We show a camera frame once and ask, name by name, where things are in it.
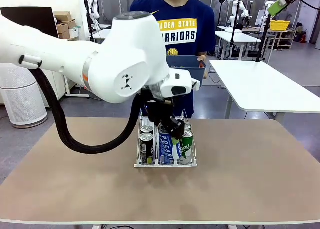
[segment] yellow plastic basket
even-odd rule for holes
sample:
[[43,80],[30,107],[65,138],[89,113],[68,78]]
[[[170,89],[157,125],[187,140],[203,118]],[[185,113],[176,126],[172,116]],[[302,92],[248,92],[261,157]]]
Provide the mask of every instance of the yellow plastic basket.
[[286,31],[290,25],[287,20],[272,20],[270,24],[271,31]]

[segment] black screen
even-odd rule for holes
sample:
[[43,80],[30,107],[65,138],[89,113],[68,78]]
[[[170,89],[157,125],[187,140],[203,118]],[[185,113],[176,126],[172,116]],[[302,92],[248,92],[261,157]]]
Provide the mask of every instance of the black screen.
[[40,30],[49,36],[59,38],[54,13],[51,7],[2,7],[1,14],[21,26]]

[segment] green can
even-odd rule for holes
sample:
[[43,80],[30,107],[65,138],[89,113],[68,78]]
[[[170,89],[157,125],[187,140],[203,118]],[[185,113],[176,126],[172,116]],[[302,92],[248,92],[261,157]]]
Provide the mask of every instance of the green can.
[[184,129],[185,130],[192,130],[192,126],[190,122],[185,122],[184,123]]
[[182,156],[178,160],[179,164],[187,165],[192,162],[192,145],[194,142],[194,133],[191,130],[185,130],[181,139]]

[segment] can rack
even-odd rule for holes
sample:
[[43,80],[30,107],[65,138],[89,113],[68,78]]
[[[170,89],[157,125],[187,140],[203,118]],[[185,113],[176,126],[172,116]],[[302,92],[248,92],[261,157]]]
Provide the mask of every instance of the can rack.
[[[183,120],[185,122],[188,122],[188,119],[184,117],[183,113],[181,117],[177,117],[177,119]],[[140,154],[140,135],[141,130],[140,128],[142,126],[153,126],[153,148],[156,152],[156,158],[155,163],[150,165],[143,165],[141,160],[141,154]],[[197,148],[195,144],[195,140],[193,139],[192,143],[192,151],[191,151],[191,163],[190,164],[178,164],[177,161],[174,162],[174,164],[170,165],[162,165],[159,163],[159,132],[158,128],[155,126],[153,122],[150,122],[148,117],[144,117],[142,112],[140,114],[140,120],[139,120],[139,133],[138,133],[138,140],[137,140],[137,155],[136,155],[136,164],[134,164],[135,168],[196,168],[198,167],[197,164]]]

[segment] gray plastic container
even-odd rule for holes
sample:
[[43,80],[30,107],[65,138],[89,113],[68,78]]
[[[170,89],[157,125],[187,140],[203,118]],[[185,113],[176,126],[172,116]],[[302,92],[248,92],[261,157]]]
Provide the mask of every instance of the gray plastic container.
[[174,69],[188,70],[193,79],[201,82],[205,76],[206,64],[204,61],[198,61],[198,56],[195,55],[168,55],[166,62],[169,67]]

